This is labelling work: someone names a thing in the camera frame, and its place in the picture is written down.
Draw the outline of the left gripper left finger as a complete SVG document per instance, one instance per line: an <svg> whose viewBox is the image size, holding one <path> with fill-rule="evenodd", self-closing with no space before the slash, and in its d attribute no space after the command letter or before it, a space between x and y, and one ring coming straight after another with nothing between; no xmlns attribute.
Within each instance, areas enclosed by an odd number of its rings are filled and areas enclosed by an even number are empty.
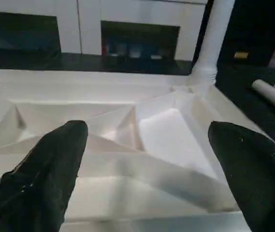
<svg viewBox="0 0 275 232"><path fill-rule="evenodd" d="M0 232L58 232L88 138L82 120L45 134L0 178Z"/></svg>

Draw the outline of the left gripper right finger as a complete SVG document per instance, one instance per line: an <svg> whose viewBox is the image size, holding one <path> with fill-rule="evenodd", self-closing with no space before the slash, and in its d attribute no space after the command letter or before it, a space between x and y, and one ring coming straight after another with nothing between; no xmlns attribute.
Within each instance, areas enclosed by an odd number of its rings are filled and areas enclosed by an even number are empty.
<svg viewBox="0 0 275 232"><path fill-rule="evenodd" d="M263 134L213 121L210 145L253 232L275 232L275 143Z"/></svg>

